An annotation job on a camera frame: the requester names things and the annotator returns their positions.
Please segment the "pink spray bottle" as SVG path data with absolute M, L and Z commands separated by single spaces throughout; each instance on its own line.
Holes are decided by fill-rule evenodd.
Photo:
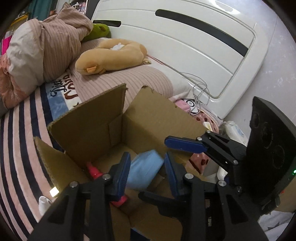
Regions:
M 91 162 L 86 163 L 86 168 L 89 173 L 89 175 L 92 177 L 94 182 L 96 184 L 99 184 L 103 186 L 104 180 L 102 179 L 102 176 L 104 173 L 102 173 L 97 167 L 95 167 Z M 128 197 L 124 194 L 119 201 L 111 201 L 110 203 L 116 207 L 120 208 L 122 207 L 126 202 L 128 201 Z

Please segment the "light blue square box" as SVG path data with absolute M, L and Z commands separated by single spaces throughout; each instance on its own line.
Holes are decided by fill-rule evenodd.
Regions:
M 131 163 L 126 187 L 132 190 L 147 189 L 163 163 L 156 150 L 138 154 Z

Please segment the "white contact lens case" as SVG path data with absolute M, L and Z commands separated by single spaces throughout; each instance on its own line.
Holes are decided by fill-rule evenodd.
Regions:
M 52 205 L 52 201 L 45 196 L 39 197 L 39 212 L 43 216 Z

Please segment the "brown cardboard box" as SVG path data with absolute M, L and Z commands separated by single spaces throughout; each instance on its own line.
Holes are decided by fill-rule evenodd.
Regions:
M 137 154 L 156 150 L 164 157 L 167 136 L 195 139 L 206 128 L 173 102 L 143 86 L 127 110 L 125 84 L 89 99 L 48 125 L 51 137 L 63 151 L 34 137 L 36 150 L 53 182 L 62 191 L 71 181 L 86 183 L 86 162 L 107 172 L 124 151 Z M 129 203 L 121 209 L 109 204 L 115 240 L 128 240 L 135 227 L 151 240 L 180 240 L 182 227 L 161 216 L 155 206 L 144 204 L 136 191 L 126 190 Z

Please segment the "pink ribbed pillow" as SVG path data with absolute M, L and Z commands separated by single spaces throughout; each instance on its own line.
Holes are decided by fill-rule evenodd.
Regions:
M 151 64 L 105 72 L 102 75 L 82 75 L 75 69 L 76 60 L 69 66 L 68 74 L 77 94 L 85 102 L 111 88 L 126 84 L 124 110 L 128 108 L 139 90 L 148 86 L 170 101 L 186 97 L 191 91 L 186 78 L 167 66 L 147 57 Z

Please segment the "striped pink navy blanket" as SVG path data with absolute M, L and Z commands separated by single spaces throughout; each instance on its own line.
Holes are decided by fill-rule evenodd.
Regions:
M 53 198 L 54 185 L 36 152 L 34 137 L 61 150 L 47 126 L 80 103 L 65 72 L 1 117 L 1 215 L 20 240 L 27 240 L 41 218 L 40 196 Z

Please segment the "white bed headboard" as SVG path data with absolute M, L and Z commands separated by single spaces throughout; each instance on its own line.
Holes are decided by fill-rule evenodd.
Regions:
M 220 118 L 243 96 L 268 51 L 258 23 L 219 1 L 99 1 L 91 19 L 186 74 Z

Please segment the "tan plush toy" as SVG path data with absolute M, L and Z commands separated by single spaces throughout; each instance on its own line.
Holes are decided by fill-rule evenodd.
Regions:
M 103 74 L 151 64 L 144 45 L 125 39 L 105 39 L 96 48 L 83 52 L 75 63 L 82 75 Z

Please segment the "green plush toy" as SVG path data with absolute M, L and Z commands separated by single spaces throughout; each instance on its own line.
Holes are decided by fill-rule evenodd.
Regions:
M 93 24 L 93 29 L 89 35 L 83 38 L 81 42 L 87 42 L 99 38 L 110 38 L 111 32 L 108 25 L 105 24 Z

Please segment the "rolled pink grey duvet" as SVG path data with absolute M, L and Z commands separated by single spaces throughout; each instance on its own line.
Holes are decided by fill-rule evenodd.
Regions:
M 18 27 L 1 56 L 1 115 L 61 76 L 92 29 L 91 20 L 68 3 L 56 15 Z

